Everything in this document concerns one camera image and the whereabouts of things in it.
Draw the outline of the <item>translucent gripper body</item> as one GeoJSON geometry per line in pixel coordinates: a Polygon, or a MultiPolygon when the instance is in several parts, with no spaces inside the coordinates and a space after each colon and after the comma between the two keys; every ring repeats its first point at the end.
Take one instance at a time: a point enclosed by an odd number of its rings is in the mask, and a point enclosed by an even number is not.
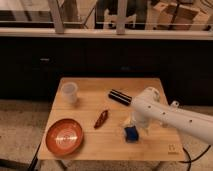
{"type": "Polygon", "coordinates": [[[132,127],[143,130],[145,133],[148,133],[150,119],[146,116],[142,116],[138,112],[133,111],[122,123],[122,127],[132,127]]]}

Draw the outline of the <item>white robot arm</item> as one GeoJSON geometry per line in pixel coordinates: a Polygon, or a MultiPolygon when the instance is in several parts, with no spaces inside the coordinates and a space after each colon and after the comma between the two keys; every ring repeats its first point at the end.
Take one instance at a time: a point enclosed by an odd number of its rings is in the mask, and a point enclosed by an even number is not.
{"type": "Polygon", "coordinates": [[[209,145],[213,145],[213,116],[184,110],[175,105],[159,102],[160,93],[154,87],[147,87],[132,98],[132,113],[124,121],[124,127],[138,126],[146,129],[150,119],[156,119],[188,133],[209,145]]]}

